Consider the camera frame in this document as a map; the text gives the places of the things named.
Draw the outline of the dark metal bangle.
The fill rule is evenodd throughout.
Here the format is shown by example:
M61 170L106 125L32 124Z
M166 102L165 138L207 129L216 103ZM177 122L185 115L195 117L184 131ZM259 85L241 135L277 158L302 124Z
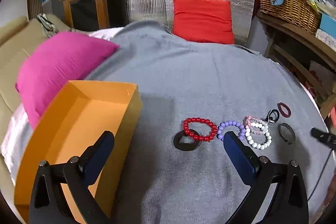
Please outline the dark metal bangle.
M296 141L295 131L287 123L278 125L278 133L285 143L288 145L294 144Z

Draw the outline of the wooden shelf unit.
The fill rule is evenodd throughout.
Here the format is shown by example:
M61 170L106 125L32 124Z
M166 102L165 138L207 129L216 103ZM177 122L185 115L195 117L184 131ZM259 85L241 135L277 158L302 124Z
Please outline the wooden shelf unit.
M277 61L312 88L322 118L335 107L335 51L314 35L283 20L257 12L269 36L264 56Z

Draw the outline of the orange cardboard box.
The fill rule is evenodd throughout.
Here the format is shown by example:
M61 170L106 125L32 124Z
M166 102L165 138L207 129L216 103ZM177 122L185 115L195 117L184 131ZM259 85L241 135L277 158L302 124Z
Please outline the orange cardboard box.
M69 81L43 114L23 154L18 170L14 205L25 221L38 165L67 162L80 156L104 131L115 138L114 148L89 191L111 215L127 151L142 108L137 84Z

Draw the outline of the light blue cardboard box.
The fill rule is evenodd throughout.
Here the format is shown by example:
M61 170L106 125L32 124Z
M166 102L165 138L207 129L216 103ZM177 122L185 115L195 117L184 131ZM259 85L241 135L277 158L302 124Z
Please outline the light blue cardboard box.
M322 14L319 28L333 38L336 38L336 20L327 14Z

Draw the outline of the wicker basket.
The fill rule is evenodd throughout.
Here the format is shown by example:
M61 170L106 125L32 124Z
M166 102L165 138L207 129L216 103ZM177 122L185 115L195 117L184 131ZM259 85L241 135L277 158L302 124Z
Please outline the wicker basket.
M264 14L286 21L314 35L319 27L322 14L308 0L284 0L279 6L270 0L260 0Z

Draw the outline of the grey blanket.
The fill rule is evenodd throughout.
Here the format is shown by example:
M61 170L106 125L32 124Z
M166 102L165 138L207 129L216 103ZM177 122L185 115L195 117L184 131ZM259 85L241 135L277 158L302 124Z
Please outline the grey blanket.
M329 182L322 178L328 150L310 136L324 122L302 85L286 69L238 46L188 42L157 22L138 22L98 38L120 49L90 79L138 85L143 107L112 209L113 223L224 223L247 192L218 139L196 150L174 148L189 117L214 123L263 118L283 102L296 134L285 144L271 127L264 155L298 161L313 215Z

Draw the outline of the magenta pillow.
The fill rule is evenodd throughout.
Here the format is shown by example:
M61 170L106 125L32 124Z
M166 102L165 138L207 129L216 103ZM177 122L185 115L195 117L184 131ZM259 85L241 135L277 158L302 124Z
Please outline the magenta pillow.
M41 43L21 65L15 83L29 124L36 128L53 98L70 80L83 80L119 45L64 31Z

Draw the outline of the beige sofa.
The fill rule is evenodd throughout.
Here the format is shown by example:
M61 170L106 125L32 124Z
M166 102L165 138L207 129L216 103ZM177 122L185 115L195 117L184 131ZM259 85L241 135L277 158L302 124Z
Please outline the beige sofa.
M1 140L21 104L15 88L19 68L48 37L70 29L53 14L31 20L20 16L1 27Z

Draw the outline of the red pillow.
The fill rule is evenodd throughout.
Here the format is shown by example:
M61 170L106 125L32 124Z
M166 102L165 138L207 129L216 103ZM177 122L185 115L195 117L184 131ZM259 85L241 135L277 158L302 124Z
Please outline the red pillow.
M173 34L190 42L234 44L227 0L173 0Z

